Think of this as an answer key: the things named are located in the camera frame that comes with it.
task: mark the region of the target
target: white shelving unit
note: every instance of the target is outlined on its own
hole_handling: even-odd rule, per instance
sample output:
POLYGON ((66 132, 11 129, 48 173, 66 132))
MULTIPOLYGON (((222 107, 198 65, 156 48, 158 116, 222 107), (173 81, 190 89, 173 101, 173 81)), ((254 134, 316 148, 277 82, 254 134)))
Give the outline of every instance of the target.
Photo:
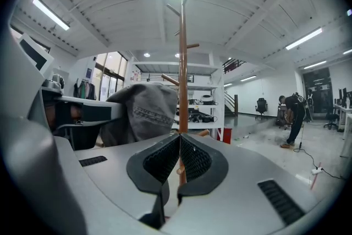
MULTIPOLYGON (((189 99, 201 99, 201 96, 204 94, 212 95, 213 100, 217 105, 189 105, 188 108, 198 109, 200 112, 205 114, 210 114, 211 116, 216 117, 215 122, 209 123, 194 123, 189 122, 189 129, 212 129, 212 136, 216 138, 217 133, 220 129, 221 133, 219 133, 221 140, 223 137, 223 128, 224 128, 224 87, 223 87, 223 77, 222 77, 222 65, 217 58, 217 63, 214 64, 213 54, 210 54, 210 65, 205 64, 187 64, 187 75, 194 76, 193 83, 187 83, 189 90, 189 99)), ((134 59, 129 61, 129 65, 127 66, 126 85, 131 84, 163 84, 172 88, 177 88, 177 86, 173 85, 168 81, 163 80, 150 80, 146 81, 143 79, 143 75, 139 76, 141 78, 140 81, 130 80, 132 76, 132 71, 137 70, 136 67, 142 72, 142 74, 153 74, 156 77, 157 74, 166 74, 166 75, 177 75, 179 72, 179 63, 178 62, 136 62, 134 59)), ((174 123, 172 125, 173 129, 179 129, 179 125, 174 123)))

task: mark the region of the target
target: white ceiling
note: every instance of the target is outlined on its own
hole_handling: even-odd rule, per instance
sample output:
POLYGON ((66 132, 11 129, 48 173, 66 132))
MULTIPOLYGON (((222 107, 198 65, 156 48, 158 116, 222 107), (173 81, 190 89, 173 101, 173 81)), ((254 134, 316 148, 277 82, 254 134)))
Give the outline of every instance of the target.
MULTIPOLYGON (((149 52, 157 55, 149 61, 166 61, 177 53, 179 20, 166 4, 179 8, 179 1, 42 0, 70 25, 67 31, 31 1, 19 0, 13 24, 26 25, 78 57, 131 51, 139 60, 149 52)), ((189 0, 188 44, 200 44, 190 58, 197 61, 197 53, 214 51, 275 68, 278 61, 300 67, 339 57, 352 48, 348 9, 344 0, 189 0), (318 27, 322 34, 290 51, 284 48, 318 27)))

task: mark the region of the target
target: black chair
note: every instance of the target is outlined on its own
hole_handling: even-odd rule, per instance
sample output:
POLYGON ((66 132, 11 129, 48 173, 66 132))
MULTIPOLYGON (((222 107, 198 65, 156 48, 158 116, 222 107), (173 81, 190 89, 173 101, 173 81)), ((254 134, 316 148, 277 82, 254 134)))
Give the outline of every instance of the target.
POLYGON ((266 100, 264 98, 259 98, 257 101, 258 106, 255 106, 255 111, 260 112, 260 118, 263 118, 264 112, 268 111, 268 104, 266 103, 266 100))
POLYGON ((336 129, 339 128, 337 124, 334 123, 336 119, 339 119, 340 116, 338 114, 334 114, 334 107, 329 108, 328 113, 326 114, 326 119, 329 121, 328 123, 324 124, 324 128, 328 127, 329 130, 331 130, 332 126, 336 127, 336 129))

